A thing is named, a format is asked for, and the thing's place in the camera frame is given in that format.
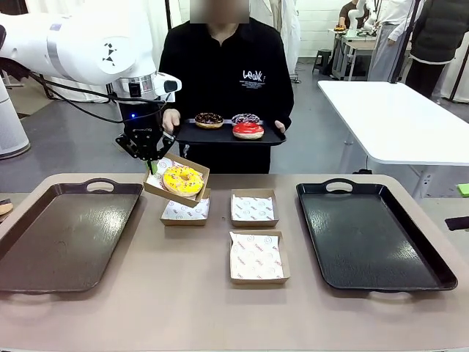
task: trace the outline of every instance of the shirt collar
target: shirt collar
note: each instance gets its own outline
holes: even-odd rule
[[[196,29],[195,32],[199,36],[211,38],[206,24],[194,23],[191,25]],[[254,34],[252,31],[251,22],[249,21],[248,23],[240,23],[240,25],[238,26],[236,32],[232,35],[232,37],[240,37],[241,39],[252,43],[254,41]]]

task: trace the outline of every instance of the person's right hand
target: person's right hand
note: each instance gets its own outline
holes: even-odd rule
[[[174,127],[179,126],[181,114],[176,109],[167,109],[163,114],[164,131],[172,134]]]

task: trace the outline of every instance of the black pants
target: black pants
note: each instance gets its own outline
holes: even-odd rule
[[[211,174],[268,174],[270,171],[270,147],[191,145],[186,156],[184,147],[180,144],[180,155],[208,167]]]
[[[412,61],[406,85],[424,97],[431,98],[445,65],[429,65]]]

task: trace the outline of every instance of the black tray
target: black tray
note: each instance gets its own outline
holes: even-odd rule
[[[195,123],[184,122],[177,134],[176,140],[183,144],[233,144],[233,145],[259,145],[273,147],[284,143],[287,138],[280,133],[277,127],[270,124],[262,125],[264,136],[255,141],[238,139],[233,135],[233,126],[225,123],[218,130],[205,130],[197,127]]]
[[[109,183],[112,191],[89,191]],[[96,178],[51,186],[0,241],[0,291],[90,290],[104,270],[142,191]]]
[[[352,191],[329,191],[347,183]],[[297,185],[324,280],[342,290],[453,290],[457,278],[386,186]]]

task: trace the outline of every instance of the red icing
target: red icing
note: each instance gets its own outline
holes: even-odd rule
[[[264,132],[264,128],[262,128],[262,126],[257,125],[256,123],[242,122],[238,123],[236,126],[233,127],[233,132],[243,134],[254,134]]]

